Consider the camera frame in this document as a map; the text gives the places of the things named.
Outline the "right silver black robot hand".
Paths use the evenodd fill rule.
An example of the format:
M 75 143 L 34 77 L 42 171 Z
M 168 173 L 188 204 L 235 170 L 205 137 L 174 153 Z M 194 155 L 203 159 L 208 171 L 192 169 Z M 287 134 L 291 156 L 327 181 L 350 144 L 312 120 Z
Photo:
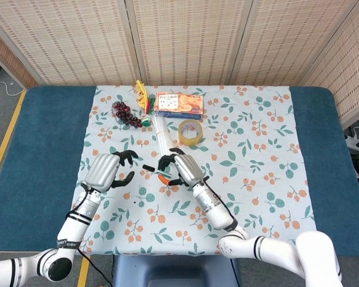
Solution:
M 179 148 L 170 148 L 170 155 L 163 155 L 158 164 L 158 169 L 164 171 L 171 163 L 177 168 L 179 178 L 168 182 L 169 186 L 185 185 L 193 188 L 196 185 L 203 185 L 203 172 L 194 158 Z

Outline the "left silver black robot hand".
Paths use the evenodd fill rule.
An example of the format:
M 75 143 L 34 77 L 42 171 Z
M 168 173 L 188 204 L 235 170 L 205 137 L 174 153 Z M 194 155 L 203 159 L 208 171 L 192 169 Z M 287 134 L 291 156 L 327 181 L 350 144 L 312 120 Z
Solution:
M 125 166 L 125 161 L 132 165 L 138 154 L 132 150 L 99 154 L 96 156 L 87 176 L 81 186 L 88 192 L 107 192 L 110 188 L 125 187 L 133 179 L 135 172 L 131 171 L 125 179 L 116 180 L 118 169 Z

